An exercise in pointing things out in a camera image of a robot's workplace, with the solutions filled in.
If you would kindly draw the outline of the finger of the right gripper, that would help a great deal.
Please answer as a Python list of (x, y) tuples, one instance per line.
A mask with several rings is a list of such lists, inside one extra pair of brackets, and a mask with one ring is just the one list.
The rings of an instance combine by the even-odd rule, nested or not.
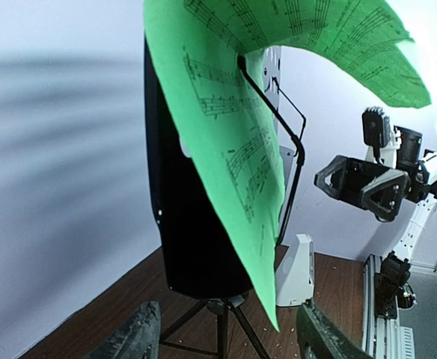
[(379, 221), (391, 222), (400, 210), (409, 188), (405, 171), (386, 170), (360, 190), (361, 205)]

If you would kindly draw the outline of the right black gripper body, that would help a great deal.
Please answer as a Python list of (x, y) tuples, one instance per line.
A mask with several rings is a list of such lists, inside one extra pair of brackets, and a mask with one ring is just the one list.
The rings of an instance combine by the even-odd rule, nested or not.
[(350, 174), (350, 187), (352, 189), (351, 198), (340, 198), (341, 200), (357, 206), (358, 208), (365, 209), (361, 205), (360, 190), (370, 183), (373, 179), (383, 174), (386, 170), (396, 170), (384, 165), (377, 165), (372, 162), (366, 162), (358, 159), (351, 158), (351, 174)]

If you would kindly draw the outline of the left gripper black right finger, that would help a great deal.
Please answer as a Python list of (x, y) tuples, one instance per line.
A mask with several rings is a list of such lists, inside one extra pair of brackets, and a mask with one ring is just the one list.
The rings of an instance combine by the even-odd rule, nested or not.
[(371, 358), (327, 317), (313, 299), (298, 306), (296, 327), (301, 358)]

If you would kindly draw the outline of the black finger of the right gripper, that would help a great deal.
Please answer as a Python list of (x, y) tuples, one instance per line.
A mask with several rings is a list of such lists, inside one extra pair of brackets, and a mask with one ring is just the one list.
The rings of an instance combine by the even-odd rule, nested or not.
[(331, 198), (351, 198), (350, 170), (351, 158), (337, 155), (315, 174), (314, 185)]

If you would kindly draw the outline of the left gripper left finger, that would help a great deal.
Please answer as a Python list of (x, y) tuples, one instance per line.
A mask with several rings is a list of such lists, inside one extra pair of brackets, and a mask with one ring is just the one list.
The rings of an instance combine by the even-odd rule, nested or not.
[(157, 301), (144, 302), (87, 358), (158, 358), (161, 318)]

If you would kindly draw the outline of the grey metronome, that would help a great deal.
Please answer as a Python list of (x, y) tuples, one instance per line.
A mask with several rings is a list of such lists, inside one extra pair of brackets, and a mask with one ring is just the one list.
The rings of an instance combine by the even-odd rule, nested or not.
[(308, 234), (297, 234), (275, 271), (276, 305), (296, 307), (314, 295), (314, 248)]

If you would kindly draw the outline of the black perforated music stand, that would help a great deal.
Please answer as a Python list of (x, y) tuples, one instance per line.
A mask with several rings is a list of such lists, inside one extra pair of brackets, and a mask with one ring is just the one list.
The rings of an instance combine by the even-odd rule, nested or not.
[(228, 315), (233, 313), (259, 358), (262, 342), (241, 309), (250, 277), (217, 216), (192, 160), (184, 154), (149, 49), (144, 50), (147, 164), (153, 216), (159, 228), (168, 287), (196, 304), (159, 337), (169, 337), (207, 308), (217, 318), (215, 358), (227, 357)]

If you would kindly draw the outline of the green paper sheet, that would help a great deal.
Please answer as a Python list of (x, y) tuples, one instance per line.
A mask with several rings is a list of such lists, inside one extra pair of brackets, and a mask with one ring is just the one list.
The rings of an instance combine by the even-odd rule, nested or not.
[(398, 43), (410, 39), (386, 1), (146, 1), (144, 33), (169, 111), (207, 196), (276, 322), (274, 249), (284, 169), (260, 98), (271, 46), (313, 52), (386, 105), (430, 95)]

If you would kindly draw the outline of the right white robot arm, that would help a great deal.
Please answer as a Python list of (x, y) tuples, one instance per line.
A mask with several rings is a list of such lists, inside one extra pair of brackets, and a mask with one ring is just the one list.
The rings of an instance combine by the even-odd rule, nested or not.
[(335, 156), (315, 175), (314, 184), (382, 222), (392, 222), (403, 201), (415, 205), (404, 233), (373, 276), (375, 317), (396, 319), (399, 309), (416, 302), (410, 268), (418, 240), (437, 208), (437, 152), (422, 150), (421, 133), (404, 127), (391, 128), (388, 144), (383, 138), (383, 132), (364, 131), (366, 158)]

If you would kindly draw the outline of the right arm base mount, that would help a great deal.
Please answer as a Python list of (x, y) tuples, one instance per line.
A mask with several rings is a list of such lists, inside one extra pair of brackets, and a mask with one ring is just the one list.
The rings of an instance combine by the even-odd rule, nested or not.
[(376, 318), (397, 319), (398, 310), (411, 309), (416, 294), (409, 284), (411, 263), (401, 260), (394, 251), (382, 261), (380, 272), (374, 275), (374, 313)]

